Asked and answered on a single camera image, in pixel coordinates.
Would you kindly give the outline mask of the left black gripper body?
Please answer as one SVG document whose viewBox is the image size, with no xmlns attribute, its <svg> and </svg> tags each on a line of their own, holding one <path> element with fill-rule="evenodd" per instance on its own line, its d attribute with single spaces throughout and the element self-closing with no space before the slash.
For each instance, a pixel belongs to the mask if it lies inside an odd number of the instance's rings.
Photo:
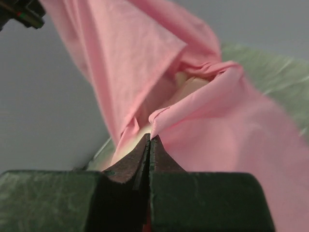
<svg viewBox="0 0 309 232">
<path fill-rule="evenodd" d="M 15 20 L 26 28 L 40 29 L 46 11 L 38 0 L 0 0 L 0 30 Z"/>
</svg>

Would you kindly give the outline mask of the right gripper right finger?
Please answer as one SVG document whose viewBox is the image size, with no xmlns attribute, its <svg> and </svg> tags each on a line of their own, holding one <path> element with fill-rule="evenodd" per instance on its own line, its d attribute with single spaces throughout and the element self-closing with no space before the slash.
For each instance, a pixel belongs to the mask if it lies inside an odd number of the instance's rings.
<svg viewBox="0 0 309 232">
<path fill-rule="evenodd" d="M 263 189 L 248 173 L 187 172 L 150 145 L 150 218 L 154 232 L 273 232 Z"/>
</svg>

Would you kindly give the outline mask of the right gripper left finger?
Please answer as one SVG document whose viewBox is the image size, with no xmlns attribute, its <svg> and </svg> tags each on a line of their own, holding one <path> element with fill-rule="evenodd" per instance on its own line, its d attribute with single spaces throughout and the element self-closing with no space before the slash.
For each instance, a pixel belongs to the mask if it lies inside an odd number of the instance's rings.
<svg viewBox="0 0 309 232">
<path fill-rule="evenodd" d="M 10 170 L 0 176 L 3 232 L 140 232 L 149 196 L 150 136 L 100 171 Z"/>
</svg>

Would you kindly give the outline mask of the pink pillowcase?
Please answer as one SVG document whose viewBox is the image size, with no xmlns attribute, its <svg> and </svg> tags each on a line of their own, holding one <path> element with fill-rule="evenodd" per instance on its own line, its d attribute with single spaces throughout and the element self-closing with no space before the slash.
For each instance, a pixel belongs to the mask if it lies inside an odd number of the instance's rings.
<svg viewBox="0 0 309 232">
<path fill-rule="evenodd" d="M 237 171 L 261 183 L 279 232 L 309 229 L 309 148 L 292 120 L 221 59 L 210 27 L 168 0 L 43 0 L 91 84 L 117 147 L 162 78 L 208 84 L 149 116 L 151 137 L 187 171 Z"/>
</svg>

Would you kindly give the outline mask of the cream pillow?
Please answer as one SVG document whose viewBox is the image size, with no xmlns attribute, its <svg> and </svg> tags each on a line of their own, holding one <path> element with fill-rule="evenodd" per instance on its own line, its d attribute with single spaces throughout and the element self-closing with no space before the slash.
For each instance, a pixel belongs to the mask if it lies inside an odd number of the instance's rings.
<svg viewBox="0 0 309 232">
<path fill-rule="evenodd" d="M 179 102 L 207 84 L 207 80 L 195 76 L 189 77 L 184 72 L 176 73 L 171 83 L 167 78 L 162 78 L 123 131 L 121 140 L 111 158 L 110 166 L 131 152 L 144 134 L 152 132 L 153 124 L 149 121 L 152 113 Z"/>
</svg>

